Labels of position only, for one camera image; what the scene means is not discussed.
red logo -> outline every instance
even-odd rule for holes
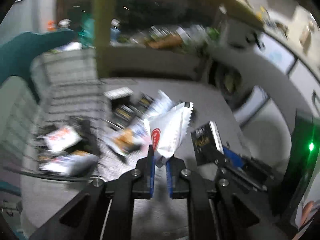
[[[154,151],[157,150],[159,139],[160,139],[160,133],[161,131],[159,128],[154,129],[151,133],[151,140],[152,140],[152,146]]]

gray tabletop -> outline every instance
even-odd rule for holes
[[[195,123],[188,128],[188,133],[175,156],[183,159],[187,168],[197,170],[190,132],[212,120],[217,123],[223,145],[227,142],[236,153],[249,155],[244,145],[242,132],[230,108],[219,91],[210,86],[195,82],[182,82],[157,79],[107,79],[103,83],[92,82],[69,84],[52,89],[48,102],[43,104],[43,112],[38,114],[40,126],[55,123],[62,125],[69,115],[85,115],[91,118],[92,132],[96,134],[101,150],[101,159],[95,171],[106,180],[117,179],[122,173],[135,167],[138,159],[147,155],[147,146],[141,151],[130,154],[125,162],[112,153],[101,140],[111,132],[102,121],[110,114],[108,104],[104,104],[103,92],[127,86],[138,97],[140,92],[156,97],[158,90],[165,92],[172,100],[194,103],[197,110]],[[27,148],[26,155],[36,158],[36,151]],[[36,163],[30,158],[24,159],[24,167],[36,170]],[[213,176],[215,168],[208,168],[208,176]],[[29,228],[40,227],[69,200],[85,183],[56,182],[21,177],[24,215]],[[166,187],[165,167],[156,169],[155,191],[151,200],[136,200],[132,221],[132,239],[177,239],[188,235],[186,200],[171,200]]]

green led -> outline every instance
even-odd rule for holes
[[[309,150],[312,151],[315,148],[315,145],[313,143],[309,144]]]

metal bolt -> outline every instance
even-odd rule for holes
[[[181,174],[182,174],[183,176],[189,176],[189,175],[191,174],[191,170],[183,169],[183,170],[181,171]]]
[[[140,171],[139,169],[133,169],[133,170],[131,171],[131,174],[132,174],[133,176],[139,176],[140,173],[141,173],[141,171]]]
[[[229,181],[228,181],[227,179],[220,179],[220,180],[219,180],[219,184],[220,184],[220,186],[222,186],[222,187],[226,187],[226,186],[229,185]]]
[[[100,187],[100,186],[103,184],[103,180],[102,180],[102,179],[94,179],[94,180],[92,181],[92,183],[93,183],[93,185],[94,185],[95,187]]]

triangular cutout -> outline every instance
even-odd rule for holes
[[[232,196],[232,202],[238,214],[240,223],[243,227],[248,228],[259,223],[259,218],[253,214],[250,209],[235,195]]]
[[[76,203],[67,213],[60,218],[60,223],[77,228],[82,220],[84,211],[87,208],[89,195],[85,195],[78,203]]]

